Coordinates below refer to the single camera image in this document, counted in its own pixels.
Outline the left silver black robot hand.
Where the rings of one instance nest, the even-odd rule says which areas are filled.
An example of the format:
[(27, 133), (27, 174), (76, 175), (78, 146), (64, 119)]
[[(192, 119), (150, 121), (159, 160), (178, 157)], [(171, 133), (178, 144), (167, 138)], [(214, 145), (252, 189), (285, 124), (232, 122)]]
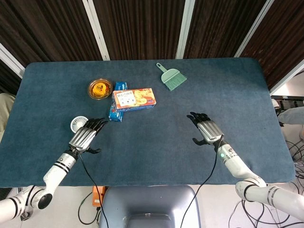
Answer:
[(88, 152), (97, 154), (101, 149), (92, 149), (90, 144), (101, 129), (108, 123), (104, 118), (89, 119), (84, 126), (80, 127), (69, 142), (69, 150), (74, 153)]

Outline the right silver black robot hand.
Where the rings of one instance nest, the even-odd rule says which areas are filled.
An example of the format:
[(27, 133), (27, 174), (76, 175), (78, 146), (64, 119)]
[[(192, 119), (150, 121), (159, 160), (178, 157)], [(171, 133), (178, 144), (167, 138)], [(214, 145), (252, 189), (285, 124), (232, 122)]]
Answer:
[(190, 112), (187, 117), (193, 122), (203, 137), (201, 141), (198, 141), (196, 138), (192, 138), (196, 145), (212, 145), (223, 139), (223, 132), (207, 114)]

